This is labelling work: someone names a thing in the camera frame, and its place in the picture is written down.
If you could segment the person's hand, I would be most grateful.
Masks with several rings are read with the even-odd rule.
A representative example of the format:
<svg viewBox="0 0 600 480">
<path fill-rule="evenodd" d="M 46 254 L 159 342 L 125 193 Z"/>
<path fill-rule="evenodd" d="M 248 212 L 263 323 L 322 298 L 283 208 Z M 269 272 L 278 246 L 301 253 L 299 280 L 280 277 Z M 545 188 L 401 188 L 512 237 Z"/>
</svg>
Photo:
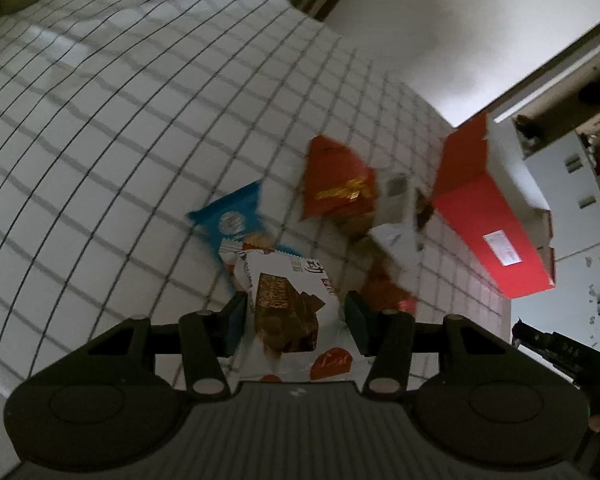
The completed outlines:
<svg viewBox="0 0 600 480">
<path fill-rule="evenodd" d="M 596 434 L 600 432 L 600 414 L 592 415 L 588 419 L 588 428 L 590 428 Z"/>
</svg>

